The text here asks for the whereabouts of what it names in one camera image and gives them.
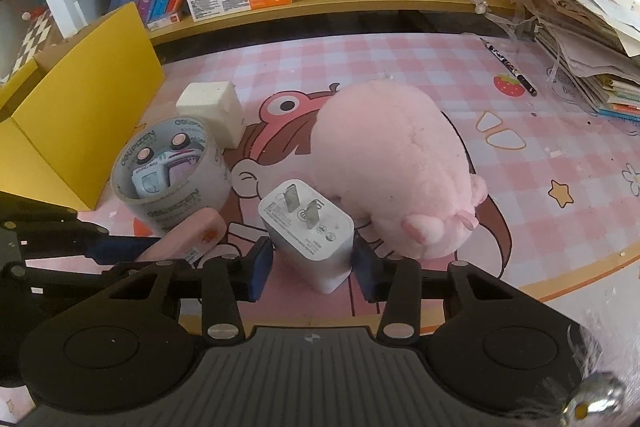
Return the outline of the pink eraser case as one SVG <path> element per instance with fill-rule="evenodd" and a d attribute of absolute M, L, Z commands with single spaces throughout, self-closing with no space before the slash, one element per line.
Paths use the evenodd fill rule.
<path fill-rule="evenodd" d="M 224 238 L 227 223 L 213 208 L 202 208 L 181 221 L 137 257 L 137 262 L 186 260 L 195 265 Z"/>

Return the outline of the small toy car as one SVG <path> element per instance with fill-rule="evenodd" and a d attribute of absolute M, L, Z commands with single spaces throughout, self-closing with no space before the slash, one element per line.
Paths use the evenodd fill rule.
<path fill-rule="evenodd" d="M 137 153 L 137 168 L 131 181 L 139 198 L 165 192 L 191 176 L 204 153 L 204 146 L 186 132 L 178 132 L 163 150 L 145 147 Z"/>

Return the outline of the white power adapter plug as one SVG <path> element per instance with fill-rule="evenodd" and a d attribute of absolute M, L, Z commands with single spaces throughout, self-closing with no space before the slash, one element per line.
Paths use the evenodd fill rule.
<path fill-rule="evenodd" d="M 258 205 L 258 215 L 284 260 L 315 291 L 328 295 L 352 272 L 352 218 L 302 180 L 286 180 Z"/>

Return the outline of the clear tape roll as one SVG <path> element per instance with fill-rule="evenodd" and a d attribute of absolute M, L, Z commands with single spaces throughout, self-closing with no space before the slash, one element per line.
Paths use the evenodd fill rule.
<path fill-rule="evenodd" d="M 131 173 L 137 168 L 137 153 L 145 147 L 151 147 L 155 152 L 163 150 L 178 132 L 186 132 L 192 140 L 204 146 L 203 156 L 194 173 L 160 195 L 139 198 L 131 181 Z M 163 235 L 195 211 L 206 207 L 221 210 L 231 192 L 231 176 L 222 150 L 205 122 L 179 116 L 146 127 L 126 144 L 114 162 L 111 187 L 134 217 L 155 233 Z"/>

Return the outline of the pink plush toy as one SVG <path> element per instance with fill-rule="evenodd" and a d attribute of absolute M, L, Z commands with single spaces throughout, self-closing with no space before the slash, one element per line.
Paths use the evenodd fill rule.
<path fill-rule="evenodd" d="M 457 132 L 421 89 L 370 80 L 338 90 L 310 134 L 314 187 L 355 219 L 369 219 L 393 253 L 454 253 L 480 224 L 488 195 Z"/>

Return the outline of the white foam cube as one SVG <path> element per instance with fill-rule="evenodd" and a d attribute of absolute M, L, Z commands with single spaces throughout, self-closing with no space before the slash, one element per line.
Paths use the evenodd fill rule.
<path fill-rule="evenodd" d="M 205 121 L 217 146 L 224 150 L 237 148 L 242 141 L 246 128 L 243 107 L 231 81 L 190 83 L 179 96 L 176 111 Z"/>

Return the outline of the yellow cardboard box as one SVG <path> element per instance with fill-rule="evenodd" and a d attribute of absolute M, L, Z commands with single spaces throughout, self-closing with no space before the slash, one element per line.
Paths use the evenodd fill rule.
<path fill-rule="evenodd" d="M 134 3 L 36 54 L 1 87 L 2 191 L 96 209 L 163 82 Z"/>

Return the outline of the pink checkered desk mat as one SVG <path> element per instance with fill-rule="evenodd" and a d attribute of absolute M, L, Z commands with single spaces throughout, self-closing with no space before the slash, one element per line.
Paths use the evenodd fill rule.
<path fill-rule="evenodd" d="M 459 258 L 576 321 L 639 325 L 639 131 L 589 116 L 540 46 L 494 46 L 531 96 L 472 35 L 378 34 L 285 41 L 165 66 L 143 116 L 168 118 L 192 82 L 230 80 L 245 109 L 242 145 L 226 156 L 234 190 L 218 251 L 262 235 L 262 195 L 307 172 L 311 118 L 335 89 L 370 79 L 411 83 L 446 113 L 489 198 Z"/>

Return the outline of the black patterned pen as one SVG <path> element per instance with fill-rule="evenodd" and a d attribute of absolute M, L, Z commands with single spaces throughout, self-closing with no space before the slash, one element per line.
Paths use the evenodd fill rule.
<path fill-rule="evenodd" d="M 508 72 L 518 80 L 518 83 L 528 92 L 531 96 L 537 96 L 538 91 L 529 82 L 529 80 L 517 69 L 495 46 L 490 42 L 481 38 L 480 41 L 484 44 L 484 47 L 506 68 Z"/>

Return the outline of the small red white box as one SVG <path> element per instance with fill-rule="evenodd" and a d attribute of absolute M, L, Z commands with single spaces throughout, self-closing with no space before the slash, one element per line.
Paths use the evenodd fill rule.
<path fill-rule="evenodd" d="M 167 28 L 169 26 L 175 25 L 176 23 L 180 23 L 181 20 L 182 20 L 181 12 L 171 12 L 171 13 L 164 14 L 160 17 L 157 17 L 156 20 L 150 20 L 149 23 L 146 25 L 146 28 L 148 28 L 149 31 L 158 31 L 158 30 Z"/>

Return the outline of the wooden shelf board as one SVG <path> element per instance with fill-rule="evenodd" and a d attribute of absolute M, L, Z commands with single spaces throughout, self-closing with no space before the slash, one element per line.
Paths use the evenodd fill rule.
<path fill-rule="evenodd" d="M 287 5 L 274 6 L 242 13 L 227 14 L 194 22 L 187 17 L 170 26 L 149 33 L 153 46 L 181 40 L 209 32 L 311 15 L 356 13 L 373 11 L 425 11 L 445 13 L 473 13 L 470 0 L 293 0 Z"/>

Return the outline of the stack of papers and books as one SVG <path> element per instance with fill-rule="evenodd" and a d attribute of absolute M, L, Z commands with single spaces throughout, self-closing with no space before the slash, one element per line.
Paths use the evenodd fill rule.
<path fill-rule="evenodd" d="M 639 122 L 639 3 L 521 0 L 534 39 L 589 113 Z"/>

